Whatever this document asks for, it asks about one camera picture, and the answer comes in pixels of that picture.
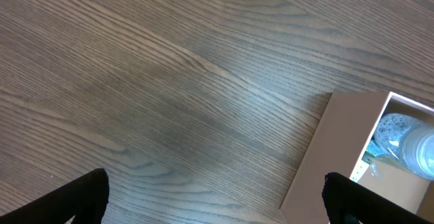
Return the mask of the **green white soap packet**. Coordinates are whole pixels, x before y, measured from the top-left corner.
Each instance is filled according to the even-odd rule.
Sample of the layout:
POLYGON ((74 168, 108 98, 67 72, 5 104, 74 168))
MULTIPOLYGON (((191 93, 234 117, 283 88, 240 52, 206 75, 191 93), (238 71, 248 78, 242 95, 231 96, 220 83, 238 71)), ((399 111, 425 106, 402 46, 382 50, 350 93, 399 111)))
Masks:
POLYGON ((354 182, 358 182, 362 176, 368 171, 372 176, 379 177, 377 165, 374 160, 383 154, 383 151, 378 147, 372 138, 364 151, 362 158, 357 161, 350 179, 354 182))

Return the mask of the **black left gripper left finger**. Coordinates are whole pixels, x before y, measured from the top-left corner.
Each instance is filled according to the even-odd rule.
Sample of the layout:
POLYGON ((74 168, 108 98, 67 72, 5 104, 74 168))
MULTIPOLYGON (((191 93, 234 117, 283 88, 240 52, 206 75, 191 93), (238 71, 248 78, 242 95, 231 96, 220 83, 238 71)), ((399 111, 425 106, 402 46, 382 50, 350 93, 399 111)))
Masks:
POLYGON ((1 216, 2 223, 100 224, 109 202, 109 177, 97 168, 1 216))

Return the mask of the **clear green-labelled bottle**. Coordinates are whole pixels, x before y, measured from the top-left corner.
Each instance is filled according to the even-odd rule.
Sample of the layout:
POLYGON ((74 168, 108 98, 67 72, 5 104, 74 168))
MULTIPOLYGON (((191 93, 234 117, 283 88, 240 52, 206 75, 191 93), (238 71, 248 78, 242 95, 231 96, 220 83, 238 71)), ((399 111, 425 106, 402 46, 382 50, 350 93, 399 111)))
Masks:
POLYGON ((400 113, 387 113, 374 131, 382 154, 399 167, 433 180, 433 126, 400 113))

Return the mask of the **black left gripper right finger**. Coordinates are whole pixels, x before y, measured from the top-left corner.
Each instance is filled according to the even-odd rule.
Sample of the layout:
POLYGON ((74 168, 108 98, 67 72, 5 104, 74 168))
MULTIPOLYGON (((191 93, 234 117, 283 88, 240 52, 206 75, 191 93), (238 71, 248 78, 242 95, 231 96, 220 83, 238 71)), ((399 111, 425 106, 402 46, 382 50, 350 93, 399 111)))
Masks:
POLYGON ((325 175, 321 196, 330 224, 431 224, 337 172, 325 175))

